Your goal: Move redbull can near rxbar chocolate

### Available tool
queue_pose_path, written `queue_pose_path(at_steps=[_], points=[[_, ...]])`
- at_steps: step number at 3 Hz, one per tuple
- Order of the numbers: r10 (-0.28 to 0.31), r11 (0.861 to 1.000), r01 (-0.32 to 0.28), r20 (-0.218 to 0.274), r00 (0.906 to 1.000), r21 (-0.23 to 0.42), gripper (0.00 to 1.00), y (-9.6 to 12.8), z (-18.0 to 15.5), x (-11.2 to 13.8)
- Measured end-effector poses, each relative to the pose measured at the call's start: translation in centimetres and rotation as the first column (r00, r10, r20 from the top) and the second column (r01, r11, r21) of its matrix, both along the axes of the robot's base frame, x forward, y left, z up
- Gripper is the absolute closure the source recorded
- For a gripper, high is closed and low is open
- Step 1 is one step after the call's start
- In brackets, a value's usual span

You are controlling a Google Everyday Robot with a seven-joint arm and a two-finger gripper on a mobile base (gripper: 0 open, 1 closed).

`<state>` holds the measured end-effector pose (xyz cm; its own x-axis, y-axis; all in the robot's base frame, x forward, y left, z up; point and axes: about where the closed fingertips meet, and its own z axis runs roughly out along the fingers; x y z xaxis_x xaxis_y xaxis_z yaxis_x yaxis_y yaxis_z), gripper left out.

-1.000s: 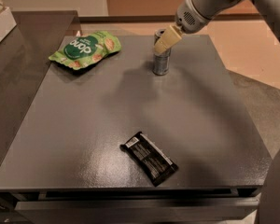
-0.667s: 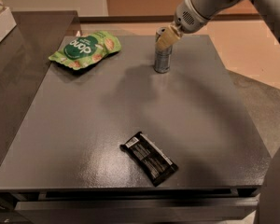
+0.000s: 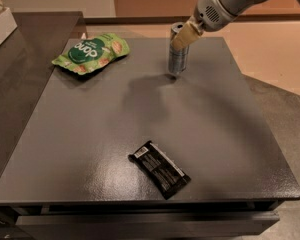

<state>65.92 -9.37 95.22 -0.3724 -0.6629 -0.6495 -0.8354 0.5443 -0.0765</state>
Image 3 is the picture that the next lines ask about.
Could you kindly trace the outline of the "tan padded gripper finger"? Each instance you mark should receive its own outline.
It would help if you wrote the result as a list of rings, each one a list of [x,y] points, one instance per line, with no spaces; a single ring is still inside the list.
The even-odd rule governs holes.
[[[203,34],[201,21],[191,16],[185,23],[176,22],[171,26],[171,47],[179,51],[197,41]]]

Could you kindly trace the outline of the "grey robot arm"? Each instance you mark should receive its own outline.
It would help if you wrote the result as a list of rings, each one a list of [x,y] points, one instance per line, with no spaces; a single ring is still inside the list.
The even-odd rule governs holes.
[[[216,32],[233,22],[248,8],[268,0],[198,0],[191,17],[172,39],[171,46],[181,50],[204,32]]]

